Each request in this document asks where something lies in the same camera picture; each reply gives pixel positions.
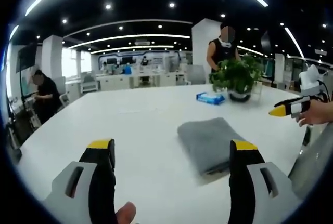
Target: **green plant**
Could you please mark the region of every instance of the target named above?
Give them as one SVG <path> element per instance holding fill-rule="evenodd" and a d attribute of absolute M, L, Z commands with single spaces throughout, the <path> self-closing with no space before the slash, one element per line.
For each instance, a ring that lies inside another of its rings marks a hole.
<path fill-rule="evenodd" d="M 219 70 L 210 74 L 214 91 L 227 88 L 239 94 L 249 93 L 263 74 L 261 64 L 251 55 L 244 56 L 241 61 L 224 60 L 217 66 Z"/>

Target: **computer screen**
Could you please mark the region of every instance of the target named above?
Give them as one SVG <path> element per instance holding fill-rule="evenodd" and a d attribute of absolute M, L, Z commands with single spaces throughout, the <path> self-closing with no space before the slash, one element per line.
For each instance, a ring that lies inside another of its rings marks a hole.
<path fill-rule="evenodd" d="M 133 57 L 122 57 L 121 58 L 121 64 L 133 64 L 134 63 L 134 60 L 133 60 Z"/>
<path fill-rule="evenodd" d="M 33 67 L 35 65 L 36 51 L 36 44 L 30 44 L 19 50 L 16 63 L 16 72 L 23 71 L 24 69 Z"/>
<path fill-rule="evenodd" d="M 106 64 L 117 64 L 117 59 L 116 58 L 107 59 Z"/>

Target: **gray towel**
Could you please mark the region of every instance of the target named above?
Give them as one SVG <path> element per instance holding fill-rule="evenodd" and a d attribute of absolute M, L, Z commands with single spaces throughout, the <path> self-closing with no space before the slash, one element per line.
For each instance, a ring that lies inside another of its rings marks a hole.
<path fill-rule="evenodd" d="M 221 117 L 187 122 L 179 126 L 177 132 L 201 175 L 229 169 L 230 141 L 245 140 Z"/>

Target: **blue tissue box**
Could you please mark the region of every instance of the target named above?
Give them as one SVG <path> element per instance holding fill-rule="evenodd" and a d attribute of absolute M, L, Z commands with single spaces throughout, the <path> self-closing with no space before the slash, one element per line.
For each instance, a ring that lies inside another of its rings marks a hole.
<path fill-rule="evenodd" d="M 225 100 L 225 98 L 222 95 L 211 96 L 208 95 L 208 93 L 199 93 L 197 94 L 197 100 L 218 106 Z"/>

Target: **black ceiling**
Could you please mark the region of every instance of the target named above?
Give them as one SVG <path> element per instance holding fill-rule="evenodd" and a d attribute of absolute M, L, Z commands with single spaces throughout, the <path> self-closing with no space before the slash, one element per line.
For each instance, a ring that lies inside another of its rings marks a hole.
<path fill-rule="evenodd" d="M 176 7 L 168 7 L 174 2 Z M 243 40 L 242 46 L 262 51 L 260 38 L 269 30 L 274 51 L 285 50 L 286 54 L 299 56 L 299 52 L 289 38 L 284 28 L 279 25 L 284 22 L 294 34 L 304 55 L 312 59 L 333 63 L 330 53 L 333 48 L 333 3 L 330 0 L 266 0 L 268 7 L 263 7 L 256 0 L 43 0 L 26 17 L 22 8 L 17 10 L 15 24 L 20 24 L 13 37 L 14 44 L 42 42 L 43 39 L 55 34 L 61 37 L 95 25 L 115 21 L 135 19 L 168 19 L 189 21 L 196 24 L 203 18 L 223 21 L 227 20 L 236 29 L 237 40 Z M 112 9 L 105 10 L 105 3 L 111 3 Z M 68 23 L 62 24 L 62 18 Z M 173 22 L 132 22 L 113 24 L 73 34 L 70 38 L 86 42 L 104 37 L 131 34 L 179 34 L 191 35 L 191 24 Z M 190 39 L 146 38 L 155 41 L 156 45 L 173 45 L 175 48 L 191 49 Z M 135 39 L 121 39 L 94 43 L 93 50 L 128 46 Z M 65 38 L 65 46 L 71 46 L 70 39 Z M 314 48 L 328 51 L 328 56 L 320 58 L 314 53 Z"/>

